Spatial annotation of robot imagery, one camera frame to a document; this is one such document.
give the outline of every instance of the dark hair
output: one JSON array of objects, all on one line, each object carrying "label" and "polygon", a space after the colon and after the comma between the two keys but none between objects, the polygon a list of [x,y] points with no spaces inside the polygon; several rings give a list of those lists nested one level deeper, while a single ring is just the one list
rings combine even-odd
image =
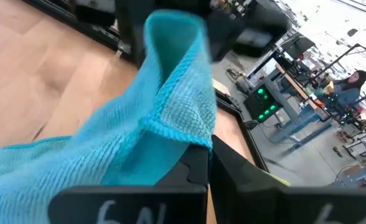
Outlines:
[{"label": "dark hair", "polygon": [[349,83],[349,78],[346,78],[343,80],[344,86],[342,90],[349,90],[352,88],[357,88],[358,90],[361,90],[362,86],[366,82],[366,72],[363,70],[357,70],[355,72],[358,72],[359,78],[355,83]]}]

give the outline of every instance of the towel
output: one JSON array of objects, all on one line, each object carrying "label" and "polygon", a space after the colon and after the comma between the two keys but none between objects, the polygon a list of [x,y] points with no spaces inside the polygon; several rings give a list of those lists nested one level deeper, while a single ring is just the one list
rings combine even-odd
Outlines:
[{"label": "towel", "polygon": [[0,223],[48,223],[47,207],[76,185],[154,185],[189,144],[211,150],[216,98],[204,21],[156,11],[147,57],[123,95],[74,136],[0,149]]}]

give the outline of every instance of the woman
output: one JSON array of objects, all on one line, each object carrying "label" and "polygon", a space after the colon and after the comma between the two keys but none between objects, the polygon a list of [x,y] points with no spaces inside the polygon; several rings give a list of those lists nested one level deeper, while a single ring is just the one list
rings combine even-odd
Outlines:
[{"label": "woman", "polygon": [[[365,83],[365,81],[366,81],[366,72],[362,71],[362,70],[357,70],[349,78],[346,78],[343,80],[334,80],[333,81],[334,87],[331,87],[329,85],[327,87],[325,87],[326,85],[321,85],[321,86],[325,87],[327,95],[338,94],[337,102],[341,106],[347,106],[347,105],[355,102],[358,99],[358,97],[360,95],[361,87]],[[321,101],[322,101],[322,98],[324,98],[323,90],[324,90],[324,88],[321,88],[321,89],[318,89],[316,92],[316,96]],[[299,118],[308,117],[310,115],[310,113],[314,114],[314,116],[312,116],[306,122],[303,122],[299,126],[297,126],[297,128],[292,130],[290,135],[294,135],[297,132],[301,131],[309,123],[312,123],[312,122],[315,122],[315,121],[321,119],[321,116],[319,114],[317,114],[315,112],[315,110],[313,110],[311,105],[307,105],[301,110],[301,112],[299,114]],[[289,125],[292,125],[292,121],[286,122],[283,126],[281,126],[280,124],[277,124],[277,127],[285,129]]]}]

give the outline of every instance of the wooden table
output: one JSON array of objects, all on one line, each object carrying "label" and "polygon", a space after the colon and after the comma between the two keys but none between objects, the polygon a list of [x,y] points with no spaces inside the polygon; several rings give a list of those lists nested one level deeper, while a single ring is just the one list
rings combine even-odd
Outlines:
[{"label": "wooden table", "polygon": [[[290,82],[290,84],[293,86],[293,88],[295,88],[295,90],[300,94],[300,96],[306,101],[309,99],[308,94],[304,91],[304,86],[300,83],[297,83],[292,77],[290,77],[287,73],[287,71],[285,71],[282,66],[277,63],[275,65],[275,67],[282,73],[284,74],[283,76]],[[318,111],[321,116],[326,117],[327,114],[323,111],[319,109],[319,106],[317,106],[316,103],[314,103],[312,100],[308,100],[308,104],[316,111]]]},{"label": "wooden table", "polygon": [[[89,37],[22,1],[0,0],[0,147],[76,133],[136,74]],[[218,110],[215,134],[254,163],[235,117]]]}]

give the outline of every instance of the concrete floor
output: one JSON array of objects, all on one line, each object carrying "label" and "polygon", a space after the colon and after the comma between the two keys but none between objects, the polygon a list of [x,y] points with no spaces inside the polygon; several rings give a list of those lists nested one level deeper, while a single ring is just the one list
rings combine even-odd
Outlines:
[{"label": "concrete floor", "polygon": [[[251,68],[256,61],[256,59],[251,58],[240,59],[241,64],[246,68]],[[215,64],[213,68],[213,78],[228,87],[234,98],[238,99],[239,102],[243,102],[245,96],[237,91],[235,85],[225,74],[226,68],[230,66],[234,65],[228,60],[223,60],[222,62]],[[297,111],[300,110],[298,102],[294,98],[291,98],[289,102]],[[250,120],[250,115],[243,104],[241,104],[240,107],[245,120]],[[280,110],[279,114],[285,121],[288,120],[284,110]],[[342,150],[342,143],[335,136],[335,132],[337,131],[335,128],[327,130],[318,138],[307,143],[297,151],[280,159],[277,155],[291,147],[293,142],[285,140],[283,143],[273,144],[267,139],[276,131],[276,128],[274,127],[274,124],[276,123],[277,119],[272,116],[271,118],[268,118],[266,122],[253,129],[251,133],[260,153],[266,160],[270,172],[285,179],[292,186],[319,187],[328,185],[335,180],[336,175],[343,167],[355,165],[357,163]],[[310,124],[304,128],[302,132],[296,134],[296,137],[303,139],[320,125],[321,123]],[[341,153],[344,155],[343,157],[339,157],[332,150],[334,146],[337,146],[340,149]]]}]

